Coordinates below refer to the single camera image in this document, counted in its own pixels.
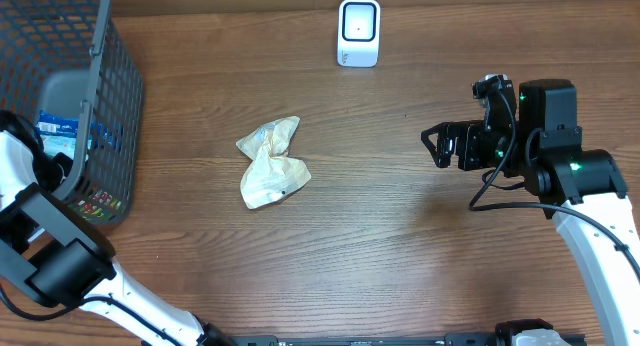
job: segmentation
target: gray plastic basket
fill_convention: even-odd
[[[0,109],[36,124],[78,119],[69,176],[54,192],[94,225],[129,210],[143,83],[111,0],[0,0]]]

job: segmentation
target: black cable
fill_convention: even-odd
[[[22,317],[23,319],[29,320],[29,321],[49,321],[49,320],[53,320],[55,318],[58,318],[60,316],[66,315],[69,312],[75,310],[77,308],[76,307],[65,307],[59,311],[56,311],[54,313],[50,313],[48,315],[32,315],[28,312],[24,312],[22,311],[18,306],[16,306],[13,302],[11,302],[11,300],[9,300],[9,296],[7,296],[7,294],[5,293],[4,289],[2,288],[2,285],[0,285],[0,301],[2,301],[2,303],[7,306],[7,308],[9,309],[9,311],[13,312],[15,315]]]
[[[527,167],[529,168],[533,167],[533,164],[531,163],[531,143],[533,142],[533,138],[542,131],[544,130],[539,127],[533,129],[527,137],[527,143],[524,145],[524,161],[527,163]]]
[[[128,308],[127,306],[123,305],[122,303],[120,303],[119,301],[114,300],[111,297],[106,297],[106,296],[92,296],[92,297],[87,297],[86,299],[83,299],[81,302],[79,302],[77,305],[74,306],[67,306],[61,310],[58,310],[54,313],[48,314],[48,315],[33,315],[30,314],[28,312],[25,312],[23,310],[21,310],[18,306],[16,306],[13,302],[11,302],[11,300],[9,299],[9,296],[7,296],[7,294],[5,293],[4,289],[2,288],[2,285],[0,285],[0,301],[2,301],[3,304],[5,304],[5,306],[7,306],[7,308],[9,309],[9,311],[13,312],[15,315],[22,317],[26,320],[29,321],[49,321],[49,320],[53,320],[55,318],[58,318],[60,316],[66,315],[69,312],[75,310],[76,308],[85,305],[89,302],[105,302],[109,305],[114,305],[117,308],[119,308],[120,310],[122,310],[123,312],[125,312],[126,314],[128,314],[129,316],[131,316],[132,318],[134,318],[136,321],[138,321],[140,324],[142,324],[143,326],[145,326],[146,328],[148,328],[149,330],[151,330],[152,332],[154,332],[156,335],[160,336],[160,338],[162,338],[163,340],[167,340],[170,343],[172,343],[175,346],[181,346],[181,344],[176,341],[176,339],[174,339],[173,337],[167,335],[166,332],[159,330],[157,327],[153,326],[152,324],[150,324],[147,320],[143,319],[142,317],[140,317],[138,314],[136,314],[133,310],[131,310],[130,308]]]
[[[31,128],[31,131],[33,131],[33,137],[38,142],[38,147],[40,147],[40,150],[44,151],[44,142],[42,141],[42,136],[40,135],[40,129],[34,126],[33,123],[31,123],[31,121],[29,121],[29,119],[27,119],[26,117],[18,114],[15,114],[15,115],[19,119],[21,119],[24,124],[29,125],[29,128]]]
[[[487,183],[487,177],[489,177],[489,175],[491,175],[492,173],[494,173],[496,170],[489,170],[485,173],[482,174],[482,182]],[[521,189],[524,187],[524,182],[518,182],[515,183],[513,185],[509,185],[509,186],[498,186],[498,185],[491,185],[491,187],[495,187],[497,189],[500,190],[505,190],[505,191],[511,191],[511,190],[517,190],[517,189]]]
[[[484,193],[487,192],[487,189],[491,187],[491,184],[493,184],[493,181],[495,181],[496,177],[498,177],[498,174],[500,173],[500,171],[502,171],[502,169],[504,168],[504,165],[507,163],[507,160],[509,159],[509,157],[511,157],[511,152],[513,151],[513,148],[516,145],[516,119],[513,116],[513,112],[511,112],[511,106],[509,106],[509,101],[504,96],[502,91],[498,90],[496,92],[502,98],[502,102],[504,102],[504,105],[507,107],[509,117],[511,118],[511,140],[509,141],[509,147],[507,148],[507,152],[504,154],[504,158],[502,159],[502,161],[500,161],[500,163],[498,164],[498,167],[496,167],[495,172],[491,174],[489,181],[487,181],[482,186],[482,188],[480,188],[480,190],[476,193],[476,195],[473,196],[473,198],[471,199],[471,202],[469,202],[469,210],[471,211],[475,211],[474,207],[476,202],[478,202],[480,197],[482,197],[482,195],[484,195]]]
[[[471,199],[471,202],[469,202],[469,210],[471,210],[471,211],[489,211],[489,210],[500,210],[500,209],[511,209],[511,208],[534,208],[534,209],[544,209],[544,210],[552,210],[552,211],[556,211],[556,212],[562,212],[562,213],[568,214],[570,216],[577,217],[577,218],[581,219],[582,221],[584,221],[584,222],[590,224],[591,226],[595,227],[598,231],[602,232],[607,237],[609,237],[609,239],[615,245],[615,250],[619,251],[619,252],[622,252],[622,254],[626,257],[627,261],[629,261],[629,264],[631,265],[631,268],[635,272],[636,277],[638,277],[638,281],[640,281],[640,266],[638,266],[638,262],[636,261],[636,259],[631,254],[631,251],[629,251],[629,246],[626,245],[625,243],[623,243],[622,241],[620,241],[620,239],[615,234],[613,234],[613,232],[609,231],[608,228],[604,227],[598,221],[592,219],[591,217],[589,217],[589,216],[587,216],[587,215],[585,215],[583,213],[580,213],[578,211],[575,211],[575,210],[572,210],[572,209],[569,209],[569,208],[566,208],[566,207],[561,207],[561,206],[556,206],[556,205],[547,205],[547,204],[543,204],[543,203],[539,203],[539,202],[506,202],[506,203],[497,203],[497,204],[490,204],[490,205],[484,205],[484,206],[475,206],[475,204],[478,202],[480,197],[482,197],[482,195],[487,191],[489,186],[491,186],[493,181],[496,179],[498,173],[500,171],[502,171],[502,168],[504,167],[504,165],[506,163],[506,160],[509,158],[509,155],[511,154],[511,152],[513,151],[513,148],[515,147],[515,138],[516,138],[516,120],[515,120],[515,117],[513,117],[513,113],[511,112],[511,107],[509,106],[509,102],[507,101],[507,98],[504,96],[502,91],[498,90],[496,92],[498,93],[498,95],[500,95],[500,97],[502,98],[502,101],[504,102],[505,106],[507,107],[507,110],[509,111],[509,117],[511,118],[511,142],[509,142],[509,148],[507,149],[505,157],[502,159],[502,161],[500,162],[498,167],[496,167],[495,171],[491,175],[491,178],[484,184],[484,186],[482,186],[480,191],[478,191],[478,193],[476,193],[476,195],[473,197],[473,199]]]

